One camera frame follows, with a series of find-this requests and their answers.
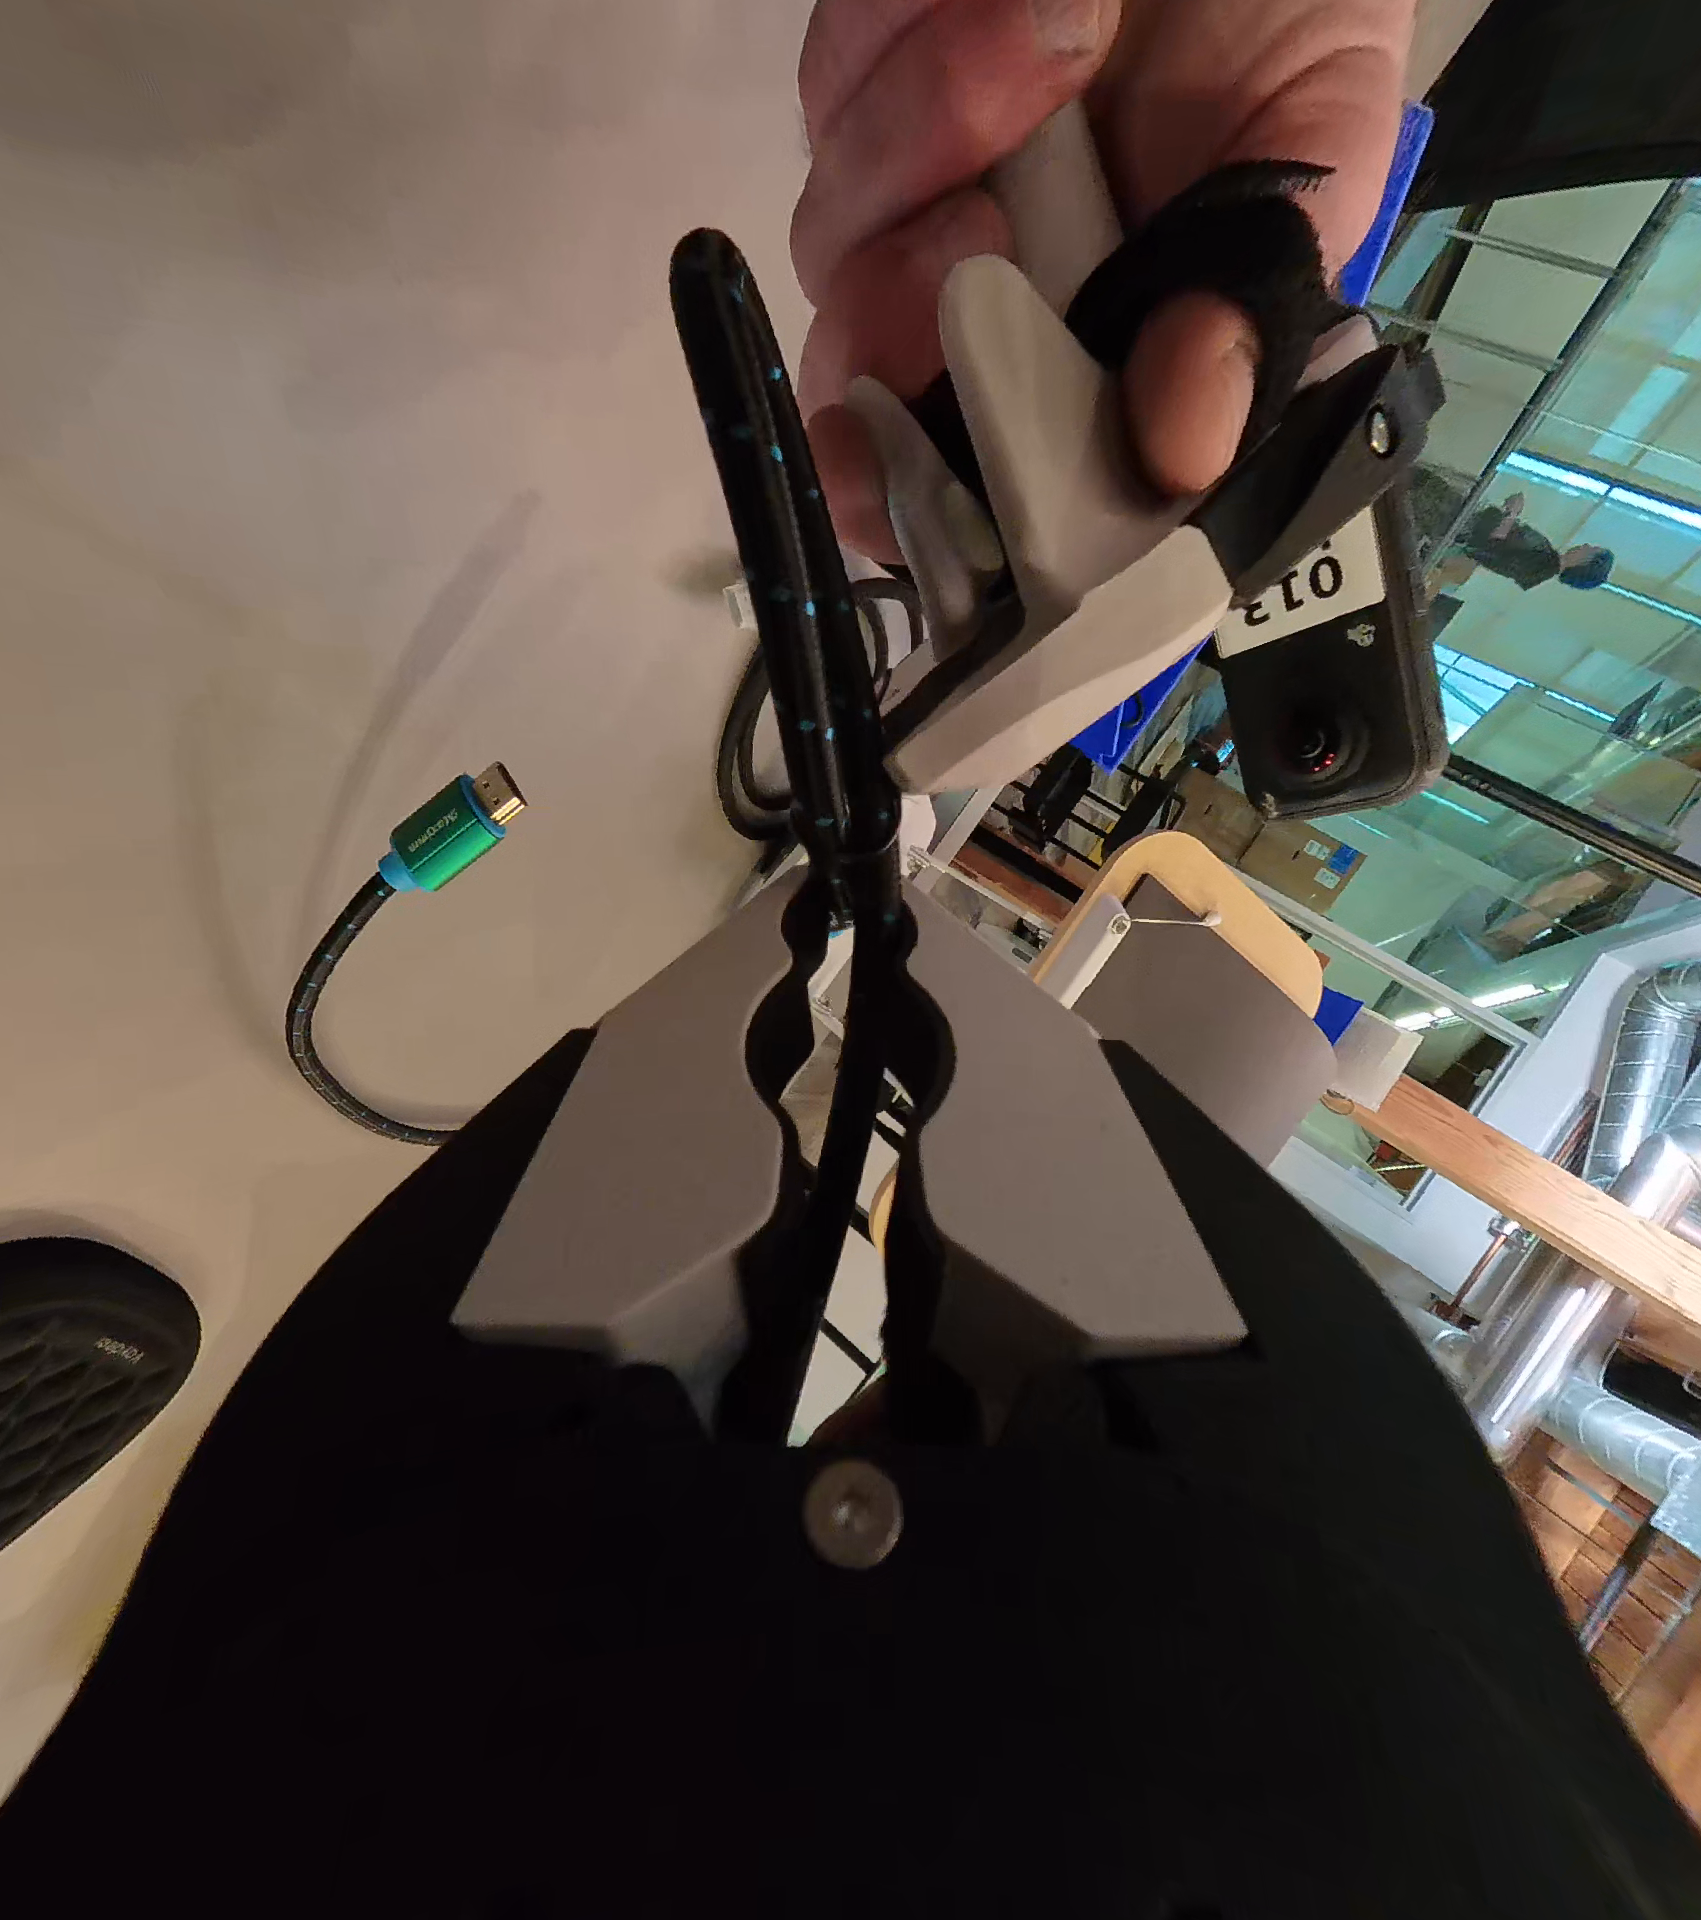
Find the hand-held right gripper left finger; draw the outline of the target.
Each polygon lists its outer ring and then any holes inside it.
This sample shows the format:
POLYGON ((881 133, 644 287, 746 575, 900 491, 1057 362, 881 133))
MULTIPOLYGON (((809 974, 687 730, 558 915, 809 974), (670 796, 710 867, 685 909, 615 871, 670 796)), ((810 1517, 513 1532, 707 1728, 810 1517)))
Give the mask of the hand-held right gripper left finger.
POLYGON ((722 1374, 739 1356, 736 1260, 782 1167, 746 1033, 790 969, 793 900, 761 893, 599 1023, 455 1308, 459 1333, 672 1374, 722 1374))

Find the person's left hand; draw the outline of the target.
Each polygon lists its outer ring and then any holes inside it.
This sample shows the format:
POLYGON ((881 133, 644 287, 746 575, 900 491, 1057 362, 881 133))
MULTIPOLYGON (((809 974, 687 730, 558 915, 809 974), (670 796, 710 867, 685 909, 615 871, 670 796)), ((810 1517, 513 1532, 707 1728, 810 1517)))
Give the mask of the person's left hand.
POLYGON ((1128 226, 1211 173, 1322 171, 1303 205, 1324 267, 1378 210, 1405 100, 1415 2, 828 2, 799 62, 810 168, 790 254, 814 305, 799 398, 840 539, 902 554, 879 456, 846 411, 870 377, 900 398, 944 369, 937 307, 955 265, 1013 254, 986 174, 1054 110, 1087 102, 1128 226))

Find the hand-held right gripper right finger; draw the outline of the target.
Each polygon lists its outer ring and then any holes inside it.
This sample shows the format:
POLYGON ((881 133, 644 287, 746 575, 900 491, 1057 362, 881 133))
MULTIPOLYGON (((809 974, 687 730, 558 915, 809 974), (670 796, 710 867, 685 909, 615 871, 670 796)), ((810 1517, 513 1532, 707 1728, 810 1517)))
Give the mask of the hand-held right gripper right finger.
POLYGON ((884 1237, 892 1374, 1226 1352, 1247 1324, 1092 1030, 912 897, 884 1237))

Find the silver ceiling duct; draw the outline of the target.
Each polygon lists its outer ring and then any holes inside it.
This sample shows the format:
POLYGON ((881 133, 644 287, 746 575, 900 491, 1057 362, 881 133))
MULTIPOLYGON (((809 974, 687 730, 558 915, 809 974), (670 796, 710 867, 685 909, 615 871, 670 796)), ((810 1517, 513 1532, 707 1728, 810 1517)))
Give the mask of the silver ceiling duct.
MULTIPOLYGON (((1671 1234, 1701 1208, 1701 959, 1646 972, 1633 988, 1583 1180, 1671 1234)), ((1602 1382, 1637 1314, 1624 1284, 1599 1277, 1541 1228, 1532 1240, 1461 1362, 1465 1407, 1500 1465, 1523 1450, 1572 1382, 1602 1382)))

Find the black wood-edged board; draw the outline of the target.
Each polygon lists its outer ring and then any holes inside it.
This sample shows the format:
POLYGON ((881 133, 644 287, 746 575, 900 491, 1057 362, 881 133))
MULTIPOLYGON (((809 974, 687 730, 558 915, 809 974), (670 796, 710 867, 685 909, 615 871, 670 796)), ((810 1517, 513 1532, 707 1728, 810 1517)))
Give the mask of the black wood-edged board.
POLYGON ((1200 840, 1128 840, 1133 928, 1075 1010, 1124 1044, 1269 1170, 1334 1076, 1322 964, 1200 840))

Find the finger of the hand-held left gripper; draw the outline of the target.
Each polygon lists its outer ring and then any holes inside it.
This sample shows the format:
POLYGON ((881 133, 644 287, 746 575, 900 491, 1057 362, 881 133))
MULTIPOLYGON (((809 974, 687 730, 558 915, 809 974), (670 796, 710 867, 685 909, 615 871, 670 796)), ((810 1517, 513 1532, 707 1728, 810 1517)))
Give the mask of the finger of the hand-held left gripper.
POLYGON ((1009 261, 962 261, 938 305, 986 513, 1023 600, 1015 713, 888 713, 910 792, 1003 786, 1200 646, 1233 583, 1193 503, 1139 472, 1120 381, 1009 261))
POLYGON ((1015 713, 1023 600, 981 492, 879 381, 855 378, 846 406, 877 450, 884 513, 916 598, 916 640, 890 673, 883 710, 1015 713))

